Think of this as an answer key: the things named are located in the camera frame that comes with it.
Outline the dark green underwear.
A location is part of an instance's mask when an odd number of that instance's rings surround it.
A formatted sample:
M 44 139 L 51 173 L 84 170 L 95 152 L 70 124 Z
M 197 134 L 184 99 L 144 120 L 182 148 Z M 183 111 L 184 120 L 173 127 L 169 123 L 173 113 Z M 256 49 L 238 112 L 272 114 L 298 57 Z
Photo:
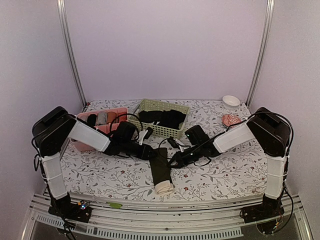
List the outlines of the dark green underwear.
M 174 192 L 171 178 L 171 169 L 168 168 L 168 150 L 160 148 L 156 151 L 157 156 L 149 160 L 155 193 L 158 196 L 170 195 Z

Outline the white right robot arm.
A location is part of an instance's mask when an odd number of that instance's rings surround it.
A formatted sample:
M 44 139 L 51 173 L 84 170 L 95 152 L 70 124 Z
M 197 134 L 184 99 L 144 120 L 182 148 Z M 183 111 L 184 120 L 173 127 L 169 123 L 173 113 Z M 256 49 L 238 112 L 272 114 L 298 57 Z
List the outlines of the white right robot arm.
M 278 210 L 278 203 L 284 191 L 284 180 L 288 172 L 290 147 L 294 130 L 284 116 L 260 107 L 255 113 L 240 123 L 234 123 L 225 131 L 208 136 L 195 125 L 186 131 L 191 147 L 177 151 L 168 161 L 167 166 L 179 169 L 198 161 L 200 158 L 215 158 L 228 150 L 256 140 L 267 160 L 267 180 L 264 195 L 269 198 L 259 206 L 262 218 L 269 218 Z

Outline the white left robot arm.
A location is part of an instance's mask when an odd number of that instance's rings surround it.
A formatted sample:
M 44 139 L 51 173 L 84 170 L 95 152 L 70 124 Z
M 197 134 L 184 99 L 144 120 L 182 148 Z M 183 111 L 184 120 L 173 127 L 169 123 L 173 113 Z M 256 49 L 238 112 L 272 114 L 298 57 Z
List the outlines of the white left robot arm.
M 102 128 L 58 106 L 32 126 L 31 144 L 39 156 L 49 193 L 57 200 L 54 207 L 63 217 L 70 217 L 75 211 L 74 205 L 65 199 L 68 191 L 60 163 L 68 143 L 74 143 L 81 151 L 95 150 L 108 156 L 124 154 L 144 161 L 157 155 L 144 143 L 152 130 L 143 130 L 142 125 L 136 126 L 128 120 L 119 121 L 127 116 L 128 113 L 120 114 Z

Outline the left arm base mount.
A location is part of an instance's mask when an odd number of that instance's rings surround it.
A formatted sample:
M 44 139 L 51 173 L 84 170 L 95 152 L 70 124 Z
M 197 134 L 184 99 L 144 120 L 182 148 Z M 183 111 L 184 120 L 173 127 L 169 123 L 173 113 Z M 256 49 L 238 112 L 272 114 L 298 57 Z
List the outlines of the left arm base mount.
M 47 185 L 47 189 L 50 196 L 49 214 L 58 216 L 63 220 L 74 220 L 82 223 L 89 222 L 93 210 L 89 206 L 90 201 L 81 200 L 77 203 L 72 203 L 69 193 L 60 199 L 56 199 L 52 195 L 49 185 Z

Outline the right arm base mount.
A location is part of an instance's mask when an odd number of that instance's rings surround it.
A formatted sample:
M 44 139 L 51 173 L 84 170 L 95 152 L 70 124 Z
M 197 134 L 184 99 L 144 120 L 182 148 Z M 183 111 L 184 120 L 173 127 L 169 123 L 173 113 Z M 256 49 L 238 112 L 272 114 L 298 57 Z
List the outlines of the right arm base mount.
M 284 190 L 282 190 L 277 199 L 267 197 L 266 194 L 264 194 L 262 196 L 262 203 L 243 207 L 240 210 L 239 216 L 245 223 L 252 223 L 282 216 L 285 213 L 281 201 L 283 194 Z

